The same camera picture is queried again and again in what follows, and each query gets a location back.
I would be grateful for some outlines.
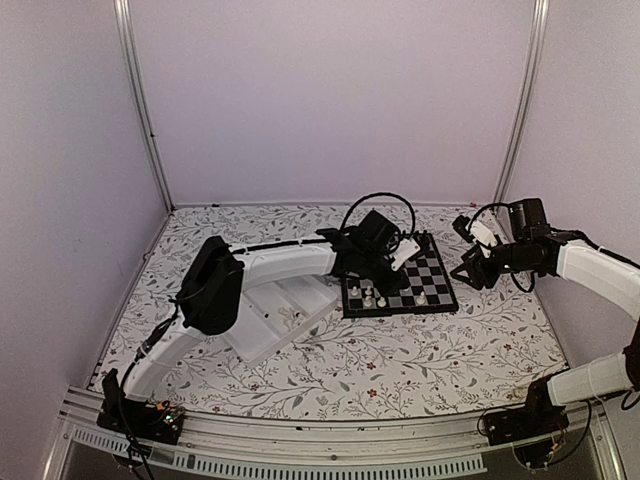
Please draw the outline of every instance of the white wall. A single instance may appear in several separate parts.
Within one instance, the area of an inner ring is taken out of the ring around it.
[[[176,203],[490,200],[532,0],[131,3]]]
[[[112,2],[0,2],[0,64],[0,478],[33,480],[163,212]]]
[[[540,74],[509,199],[539,196],[559,228],[640,260],[640,3],[552,1]],[[620,351],[634,323],[559,279],[537,291],[572,365]],[[608,406],[630,479],[640,408]]]

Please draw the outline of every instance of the aluminum frame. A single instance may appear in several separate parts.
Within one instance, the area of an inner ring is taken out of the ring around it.
[[[95,424],[102,400],[100,394],[69,388],[58,416],[58,437],[44,480],[60,478],[72,441],[126,456],[128,442],[124,435]],[[588,413],[584,404],[572,405],[567,412],[570,430],[584,428]],[[480,415],[481,412],[472,412],[415,419],[322,422],[187,412],[177,446],[143,443],[153,447],[149,458],[153,465],[215,478],[260,478],[256,469],[267,471],[267,478],[290,480],[382,480],[385,472],[396,480],[455,478],[485,471],[483,453],[512,448],[509,444],[489,446],[476,430]],[[600,403],[593,408],[591,435],[602,478],[623,480],[618,451]],[[256,475],[247,475],[250,469]],[[421,469],[430,469],[435,475],[422,475]]]
[[[549,0],[536,0],[533,9],[533,22],[531,24],[531,37],[529,39],[529,52],[527,53],[527,63],[520,91],[520,99],[516,110],[516,117],[511,129],[507,153],[505,156],[502,171],[496,191],[493,195],[493,202],[504,201],[513,171],[518,158],[518,152],[522,143],[522,136],[527,122],[529,106],[533,96],[533,88],[538,75],[538,66],[542,57],[542,47],[544,45],[544,35],[547,26],[547,16],[549,13]]]
[[[160,150],[156,142],[153,125],[151,124],[151,116],[147,98],[142,87],[142,75],[140,73],[140,63],[136,52],[136,44],[133,36],[133,26],[131,23],[131,13],[129,10],[129,0],[114,0],[116,13],[116,21],[118,24],[118,33],[120,34],[120,43],[122,45],[122,53],[124,55],[125,65],[129,74],[129,82],[133,101],[138,114],[140,128],[142,129],[142,137],[144,138],[145,148],[149,159],[149,166],[153,179],[160,193],[160,198],[167,212],[172,212],[175,207],[167,176],[160,160]]]

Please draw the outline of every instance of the metal bar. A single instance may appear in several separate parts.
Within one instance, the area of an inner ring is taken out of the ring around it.
[[[604,415],[594,415],[591,421],[591,437],[600,462],[604,480],[625,480],[624,468],[611,424]]]
[[[536,0],[533,10],[533,22],[531,24],[531,37],[529,40],[529,52],[527,54],[524,81],[522,83],[516,117],[511,129],[511,137],[509,138],[509,144],[507,146],[507,154],[500,173],[500,179],[498,180],[498,185],[493,196],[494,202],[504,201],[513,176],[513,170],[518,158],[520,145],[522,143],[522,136],[526,126],[531,98],[533,96],[533,87],[538,74],[538,65],[540,64],[540,58],[542,57],[542,47],[544,44],[548,12],[549,0]]]
[[[269,206],[278,206],[278,207],[286,207],[286,206],[300,206],[300,205],[312,205],[312,206],[321,206],[321,207],[350,207],[353,204],[354,200],[287,200],[287,201],[262,201],[262,202],[223,202],[223,203],[180,203],[176,205],[176,210],[181,208],[208,208],[208,207],[269,207]],[[469,208],[468,202],[421,202],[410,200],[411,205],[414,207],[461,207],[461,208]],[[396,206],[396,205],[404,205],[404,203],[399,202],[394,199],[389,199],[389,201],[376,201],[374,199],[368,200],[366,205],[376,205],[376,206]]]
[[[52,435],[54,436],[51,437],[46,450],[49,453],[44,462],[42,480],[60,480],[62,478],[62,471],[75,430],[74,424],[61,418],[55,420],[53,427]]]
[[[160,193],[162,203],[167,210],[174,210],[173,199],[169,191],[167,177],[160,160],[160,151],[156,143],[151,117],[147,106],[146,96],[142,87],[142,76],[140,74],[140,64],[138,62],[138,54],[133,37],[133,27],[131,25],[131,14],[129,12],[129,0],[114,0],[116,21],[118,24],[118,33],[120,34],[120,44],[122,45],[122,53],[124,55],[125,65],[129,73],[129,82],[133,100],[138,113],[140,128],[144,138],[145,148],[149,159],[149,165],[153,174],[153,179]]]
[[[70,388],[60,416],[77,426],[106,433],[95,426],[102,398],[93,392]],[[586,410],[581,403],[567,409],[572,430],[584,424]],[[594,414],[600,414],[601,410],[596,406]],[[178,446],[153,442],[150,445],[167,452],[281,465],[363,466],[433,461],[466,455],[471,451],[481,454],[494,450],[496,447],[490,447],[487,439],[476,430],[480,414],[470,412],[428,418],[323,422],[189,411]]]

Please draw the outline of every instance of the leaf pattern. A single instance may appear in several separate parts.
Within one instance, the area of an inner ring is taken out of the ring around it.
[[[401,206],[376,206],[409,228]],[[337,227],[346,206],[184,208],[172,215],[152,252],[98,372],[126,368],[153,327],[171,315],[175,295],[200,246],[211,235],[230,243],[296,238]],[[353,214],[353,222],[367,208]],[[417,207],[417,224],[434,235],[450,270],[468,245],[451,228],[462,207]],[[494,229],[489,215],[484,220]],[[339,292],[335,279],[323,281]],[[249,417],[347,420],[423,417],[521,401],[535,378],[565,360],[534,295],[501,278],[477,292],[452,281],[455,313],[345,319],[341,307],[306,335],[250,369],[221,338],[189,352],[154,393],[195,411]],[[295,321],[282,309],[285,323]],[[91,387],[101,390],[100,382]]]

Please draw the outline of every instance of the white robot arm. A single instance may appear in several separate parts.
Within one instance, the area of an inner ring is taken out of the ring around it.
[[[503,273],[530,271],[539,276],[559,276],[606,298],[638,321],[638,265],[607,250],[593,248],[595,245],[582,232],[551,228],[539,199],[501,206],[509,208],[515,241],[502,244],[495,235],[487,234],[488,228],[476,221],[479,214],[471,221],[458,217],[454,229],[476,245],[463,255],[464,263],[452,271],[454,278],[479,290],[492,288]],[[565,428],[566,405],[639,389],[640,328],[637,328],[633,341],[623,352],[536,380],[529,387],[524,407],[485,415],[489,441],[492,445],[500,444]]]
[[[220,237],[209,238],[183,279],[174,316],[156,326],[124,374],[113,369],[103,379],[105,402],[98,425],[175,444],[181,411],[168,402],[149,408],[147,400],[187,352],[233,326],[245,290],[286,278],[327,274],[370,279],[383,296],[408,287],[400,267],[428,246],[426,235],[413,232],[411,212],[409,235],[372,210],[357,226],[321,229],[312,238],[235,250]]]

